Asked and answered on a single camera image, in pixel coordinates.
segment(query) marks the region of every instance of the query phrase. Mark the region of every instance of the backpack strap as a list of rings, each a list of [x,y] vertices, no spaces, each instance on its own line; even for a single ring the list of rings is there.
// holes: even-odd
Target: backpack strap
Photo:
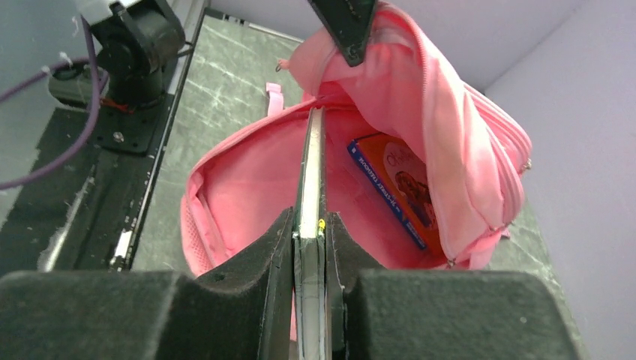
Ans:
[[[265,92],[269,99],[267,106],[267,116],[277,115],[285,108],[285,101],[283,97],[283,87],[279,84],[268,82],[265,84]]]

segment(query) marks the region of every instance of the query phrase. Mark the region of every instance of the screw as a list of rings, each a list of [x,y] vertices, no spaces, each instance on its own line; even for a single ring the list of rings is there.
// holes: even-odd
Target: screw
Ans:
[[[115,140],[116,143],[123,143],[124,142],[124,134],[120,133],[119,131],[114,133],[112,135],[112,138]]]

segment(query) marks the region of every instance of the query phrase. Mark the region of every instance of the blue book spine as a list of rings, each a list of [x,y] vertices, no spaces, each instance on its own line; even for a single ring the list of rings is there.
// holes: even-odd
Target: blue book spine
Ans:
[[[402,208],[400,204],[395,200],[395,196],[391,194],[388,190],[386,190],[386,186],[382,179],[375,173],[374,168],[369,164],[365,155],[360,151],[358,147],[358,142],[353,141],[347,147],[349,150],[349,154],[358,164],[358,167],[362,172],[369,178],[369,180],[373,183],[373,187],[376,188],[377,192],[382,196],[386,204],[391,208],[395,217],[402,223],[404,229],[409,233],[413,241],[418,245],[418,247],[422,250],[426,249],[426,244],[422,237],[418,234],[416,228],[413,226],[411,220],[402,212]]]

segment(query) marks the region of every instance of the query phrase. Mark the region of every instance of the table surface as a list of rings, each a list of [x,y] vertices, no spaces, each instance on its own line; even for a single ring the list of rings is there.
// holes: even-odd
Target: table surface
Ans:
[[[139,240],[133,270],[176,270],[192,275],[181,246],[179,202],[192,166],[212,147],[266,114],[266,82],[283,86],[286,106],[302,92],[286,72],[275,72],[299,42],[248,25],[203,20],[165,157]],[[587,351],[554,274],[529,205],[510,226],[490,262],[490,270],[529,272],[553,293],[584,359]]]

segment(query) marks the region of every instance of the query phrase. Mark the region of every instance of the purple cable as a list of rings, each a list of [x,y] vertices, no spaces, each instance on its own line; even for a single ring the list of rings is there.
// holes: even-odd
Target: purple cable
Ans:
[[[100,79],[98,74],[98,65],[97,65],[97,56],[95,55],[95,45],[93,44],[93,36],[89,30],[89,24],[86,22],[84,18],[82,18],[82,25],[84,28],[84,38],[86,39],[86,47],[88,48],[88,63],[91,66],[91,82],[93,84],[93,92],[91,96],[91,106],[90,113],[88,114],[88,121],[86,122],[86,126],[84,130],[79,135],[75,143],[68,148],[68,150],[64,151],[60,156],[58,156],[55,160],[51,161],[45,166],[42,166],[40,169],[35,170],[34,172],[23,176],[22,178],[17,178],[15,180],[7,181],[0,184],[0,191],[15,188],[18,186],[22,186],[24,184],[28,184],[30,182],[34,182],[43,176],[49,175],[52,171],[59,168],[66,161],[72,158],[77,152],[84,146],[86,141],[91,136],[91,133],[95,129],[95,124],[97,124],[98,115],[99,115],[99,107],[100,107]],[[68,66],[67,62],[62,62],[60,64],[54,65],[51,67],[51,71],[58,70],[60,68],[64,68]],[[42,71],[37,75],[33,76],[31,79],[27,79],[25,82],[19,84],[15,88],[9,89],[4,94],[0,94],[0,103],[6,101],[7,99],[13,97],[18,92],[23,89],[35,84],[36,82],[47,77],[48,72]]]

